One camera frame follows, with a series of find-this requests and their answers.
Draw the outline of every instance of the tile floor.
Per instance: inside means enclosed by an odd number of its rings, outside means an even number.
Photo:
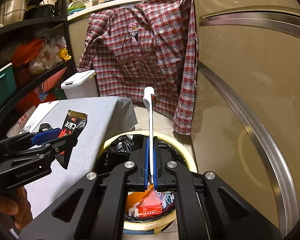
[[[145,107],[135,107],[134,111],[137,116],[138,124],[136,130],[148,130],[148,119],[149,114]],[[153,119],[154,131],[169,135],[182,143],[186,149],[194,156],[192,140],[190,135],[181,135],[176,133],[172,128],[172,121],[167,117],[154,112]],[[174,221],[164,232],[158,233],[157,235],[127,235],[123,234],[122,240],[172,240],[178,239],[178,226],[177,221]]]

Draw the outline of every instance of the black garbage bag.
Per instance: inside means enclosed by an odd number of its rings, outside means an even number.
[[[115,166],[128,161],[131,152],[141,149],[143,147],[144,137],[146,136],[142,134],[129,134],[118,137],[97,159],[95,165],[95,172],[98,174],[108,173],[111,172]],[[186,164],[185,160],[178,153],[178,151],[169,144],[162,141],[158,141],[158,146],[159,149],[164,149],[171,152],[172,159],[175,162],[184,165]],[[126,214],[125,220],[131,222],[151,222],[170,214],[174,210],[175,206],[170,205],[159,215],[149,217],[130,217]]]

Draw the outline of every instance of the red box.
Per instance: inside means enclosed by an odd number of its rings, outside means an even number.
[[[162,213],[161,205],[152,205],[146,207],[137,207],[139,212],[139,217],[154,216]]]

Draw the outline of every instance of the human hand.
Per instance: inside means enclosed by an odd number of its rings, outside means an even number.
[[[19,230],[22,230],[33,220],[31,205],[27,200],[27,191],[23,186],[17,189],[15,200],[0,195],[0,213],[14,216],[15,226]]]

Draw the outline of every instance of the white lid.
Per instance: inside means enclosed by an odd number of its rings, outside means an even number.
[[[88,70],[85,72],[76,73],[69,77],[66,81],[61,84],[61,89],[73,88],[82,85],[88,79],[95,75],[94,70]]]

